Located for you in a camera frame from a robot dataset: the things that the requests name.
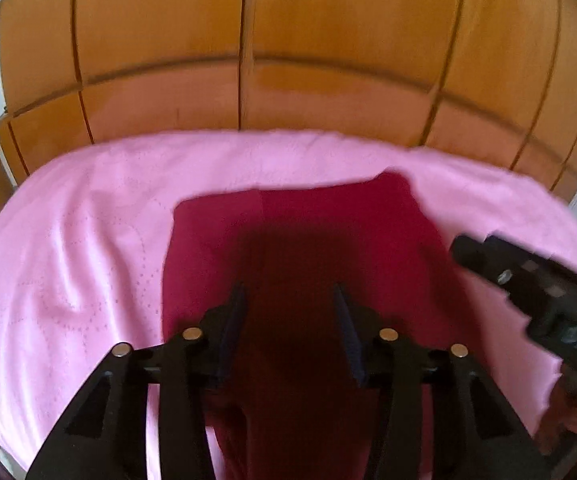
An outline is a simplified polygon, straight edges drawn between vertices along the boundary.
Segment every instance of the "metal pin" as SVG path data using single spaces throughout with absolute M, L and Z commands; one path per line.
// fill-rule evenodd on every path
M 396 341 L 400 335 L 392 328 L 383 328 L 379 331 L 379 338 L 382 341 Z
M 130 354 L 131 350 L 133 350 L 133 347 L 128 343 L 117 343 L 110 352 L 115 355 L 115 357 L 124 357 Z
M 469 349 L 460 343 L 455 343 L 451 346 L 451 353 L 455 357 L 466 357 L 469 355 Z
M 504 285 L 505 283 L 510 282 L 511 278 L 513 277 L 513 272 L 510 269 L 506 269 L 502 274 L 497 277 L 498 285 Z
M 192 326 L 191 328 L 187 328 L 184 332 L 182 332 L 182 337 L 187 341 L 197 341 L 200 337 L 202 337 L 204 333 L 202 332 L 201 328 L 196 326 Z

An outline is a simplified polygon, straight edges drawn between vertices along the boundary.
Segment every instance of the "dark red fabric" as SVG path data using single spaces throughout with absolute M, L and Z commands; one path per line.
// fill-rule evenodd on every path
M 181 203 L 164 264 L 165 338 L 224 303 L 236 281 L 249 314 L 232 377 L 206 402 L 234 480 L 361 478 L 376 396 L 351 380 L 336 282 L 419 344 L 461 342 L 485 360 L 454 264 L 398 174 Z

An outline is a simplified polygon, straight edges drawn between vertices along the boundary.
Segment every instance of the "pink fabric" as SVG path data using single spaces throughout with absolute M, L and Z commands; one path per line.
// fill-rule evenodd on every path
M 162 342 L 162 266 L 178 202 L 386 168 L 409 178 L 447 244 L 459 232 L 497 231 L 577 268 L 565 204 L 529 178 L 424 148 L 316 132 L 167 133 L 86 148 L 36 172 L 0 214 L 0 444 L 28 467 L 111 345 Z M 494 378 L 533 431 L 558 363 L 526 341 L 524 318 L 498 291 L 468 275 L 467 285 Z M 149 417 L 156 478 L 153 409 Z

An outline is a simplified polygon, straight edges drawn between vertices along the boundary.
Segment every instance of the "wooden headboard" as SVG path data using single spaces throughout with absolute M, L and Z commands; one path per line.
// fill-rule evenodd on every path
M 321 128 L 577 190 L 577 0 L 3 0 L 21 182 L 165 129 Z

